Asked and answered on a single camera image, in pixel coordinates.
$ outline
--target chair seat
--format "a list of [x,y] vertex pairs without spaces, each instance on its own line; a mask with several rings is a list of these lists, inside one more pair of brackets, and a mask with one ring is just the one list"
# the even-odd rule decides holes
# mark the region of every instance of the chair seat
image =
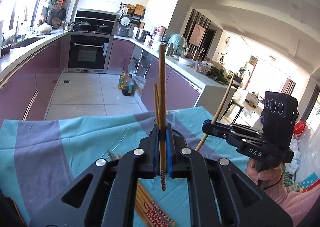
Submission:
[[237,105],[239,108],[242,108],[242,109],[244,108],[244,105],[240,101],[238,101],[237,99],[232,99],[231,103],[234,105]]

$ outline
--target oven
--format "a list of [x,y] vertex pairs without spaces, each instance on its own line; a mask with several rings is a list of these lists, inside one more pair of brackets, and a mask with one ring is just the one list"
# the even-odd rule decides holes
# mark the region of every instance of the oven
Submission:
[[104,72],[108,67],[113,36],[71,32],[69,72]]

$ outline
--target ribbed cuff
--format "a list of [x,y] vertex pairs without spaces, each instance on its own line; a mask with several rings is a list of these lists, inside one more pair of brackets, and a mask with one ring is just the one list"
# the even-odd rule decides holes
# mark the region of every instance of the ribbed cuff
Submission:
[[264,192],[269,195],[272,200],[277,202],[283,194],[287,192],[287,189],[283,185],[283,175],[276,185],[264,190]]

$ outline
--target oven door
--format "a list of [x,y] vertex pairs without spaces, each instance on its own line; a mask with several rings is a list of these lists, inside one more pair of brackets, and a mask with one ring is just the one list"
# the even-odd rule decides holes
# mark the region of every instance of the oven door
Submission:
[[109,38],[72,35],[69,68],[104,69]]

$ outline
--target hand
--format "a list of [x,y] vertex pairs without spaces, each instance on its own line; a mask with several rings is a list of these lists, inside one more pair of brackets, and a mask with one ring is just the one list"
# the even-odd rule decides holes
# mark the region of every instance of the hand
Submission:
[[265,187],[269,187],[279,182],[282,176],[281,165],[258,173],[258,171],[254,168],[255,164],[256,164],[256,161],[253,158],[249,158],[249,161],[247,163],[247,168],[244,171],[244,173],[255,184],[258,184],[258,180],[268,181]]

